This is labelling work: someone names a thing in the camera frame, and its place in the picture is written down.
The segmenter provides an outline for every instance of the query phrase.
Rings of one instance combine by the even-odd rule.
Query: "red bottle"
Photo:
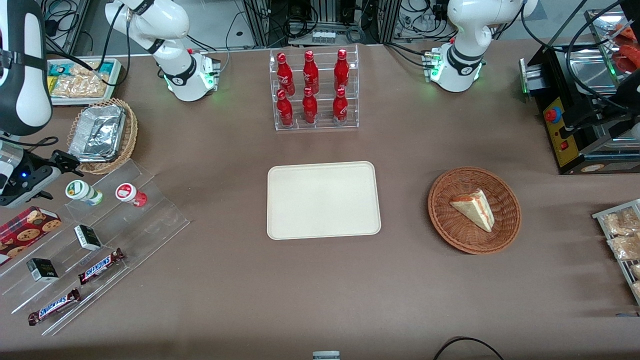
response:
[[[302,99],[302,107],[305,109],[305,121],[307,124],[315,124],[318,119],[318,101],[310,86],[305,88],[305,98]]]
[[[278,59],[278,82],[280,88],[287,92],[288,96],[293,96],[296,93],[296,87],[293,85],[293,71],[287,63],[287,56],[284,53],[278,53],[276,56]]]
[[[278,89],[276,93],[278,96],[278,102],[276,107],[278,108],[278,114],[280,116],[280,122],[284,127],[293,126],[293,107],[291,102],[287,99],[287,94],[282,89]]]
[[[344,97],[344,88],[339,87],[335,92],[335,99],[333,100],[333,123],[342,126],[347,121],[347,106],[349,103]]]
[[[318,65],[314,60],[314,52],[311,50],[305,51],[305,67],[302,69],[302,74],[305,77],[305,86],[309,86],[314,94],[317,94],[320,91],[320,77]]]
[[[338,61],[333,68],[335,76],[334,87],[337,91],[340,86],[347,88],[349,85],[349,63],[347,62],[347,51],[345,49],[338,50]]]

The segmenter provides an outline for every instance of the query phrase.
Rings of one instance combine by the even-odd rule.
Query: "round wicker basket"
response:
[[[487,233],[449,204],[458,195],[484,191],[495,224]],[[447,171],[433,183],[427,200],[429,217],[448,243],[469,254],[493,254],[511,245],[518,236],[522,214],[511,188],[495,174],[476,167]]]
[[[138,135],[138,119],[136,119],[136,114],[133,113],[131,107],[129,105],[120,100],[120,99],[109,99],[106,101],[96,102],[95,104],[89,105],[87,108],[92,108],[96,106],[107,106],[107,105],[119,105],[127,112],[127,118],[125,119],[125,126],[122,130],[122,140],[120,142],[120,154],[116,158],[116,160],[110,163],[81,163],[80,171],[88,172],[90,174],[95,175],[104,175],[108,174],[122,164],[125,163],[133,153],[133,149],[136,146],[136,137]],[[71,144],[71,140],[74,138],[74,134],[76,133],[76,127],[78,125],[78,120],[80,119],[79,113],[76,116],[76,120],[74,124],[71,126],[71,131],[67,136],[67,146]]]

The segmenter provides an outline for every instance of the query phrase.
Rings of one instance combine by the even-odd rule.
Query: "brown tablecloth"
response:
[[[119,90],[140,123],[133,158],[192,223],[58,335],[0,302],[0,350],[11,352],[0,357],[425,359],[467,335],[509,359],[637,358],[640,319],[614,317],[637,308],[590,215],[640,197],[639,178],[557,175],[520,91],[517,61],[537,48],[496,42],[477,83],[450,94],[385,47],[360,46],[361,126],[338,133],[275,132],[267,51],[234,53],[220,90],[193,103],[167,91],[152,58],[134,57]],[[38,136],[66,138],[78,111],[56,109]],[[267,237],[271,167],[358,160],[376,167],[380,233]],[[431,183],[464,165],[518,196],[522,230],[504,252],[463,254],[428,219]],[[73,178],[33,204],[56,209]],[[443,359],[471,354],[489,353],[458,343]]]

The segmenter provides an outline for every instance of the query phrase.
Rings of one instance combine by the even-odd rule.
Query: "plastic bag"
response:
[[[640,280],[640,264],[631,266],[631,274],[634,274],[637,280]]]
[[[631,284],[631,290],[633,290],[634,293],[636,293],[637,297],[640,297],[640,281],[636,281],[633,284]]]
[[[635,235],[613,238],[611,248],[619,260],[640,259],[640,240]]]
[[[100,74],[107,81],[106,74]],[[88,75],[60,75],[56,86],[51,91],[51,96],[64,98],[102,97],[107,90],[107,84],[103,83],[95,74]]]
[[[640,219],[633,208],[606,214],[602,221],[613,236],[633,235],[636,231],[640,231]]]

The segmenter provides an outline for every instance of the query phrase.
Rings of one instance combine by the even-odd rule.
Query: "acrylic display stand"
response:
[[[78,288],[80,303],[69,305],[34,326],[42,335],[56,334],[189,224],[176,205],[158,190],[152,178],[153,175],[135,161],[127,161],[93,185],[104,195],[98,206],[78,200],[64,205],[56,211],[63,225],[55,233],[34,244],[33,250],[23,252],[28,254],[21,254],[20,259],[0,268],[2,301],[12,314],[24,319],[25,327],[30,313]],[[116,199],[116,187],[122,183],[132,183],[146,193],[147,203],[136,208]],[[95,230],[102,243],[100,250],[92,252],[80,247],[74,233],[78,224]],[[126,258],[81,286],[78,274],[119,247]],[[26,265],[31,258],[51,260],[60,278],[49,284],[34,281]]]
[[[347,62],[349,63],[349,85],[346,90],[346,99],[349,103],[347,107],[347,121],[344,125],[338,126],[333,123],[333,100],[335,99],[335,87],[333,84],[333,68],[338,58],[338,50],[346,49]],[[304,119],[304,110],[302,108],[302,99],[304,98],[305,80],[302,69],[305,66],[305,50],[303,48],[290,48],[272,50],[269,54],[269,77],[271,79],[271,98],[273,101],[273,117],[277,131],[295,131],[295,130],[314,130],[314,129],[343,129],[354,128],[360,124],[358,98],[360,92],[358,89],[358,47],[351,46],[326,46],[311,48],[314,52],[314,59],[318,65],[320,77],[320,91],[316,94],[318,102],[318,120],[315,124],[310,125]],[[293,106],[292,127],[284,127],[278,115],[276,103],[276,91],[280,88],[278,83],[278,62],[276,55],[285,53],[287,55],[287,63],[293,71],[293,83],[296,86],[296,93],[289,97]]]

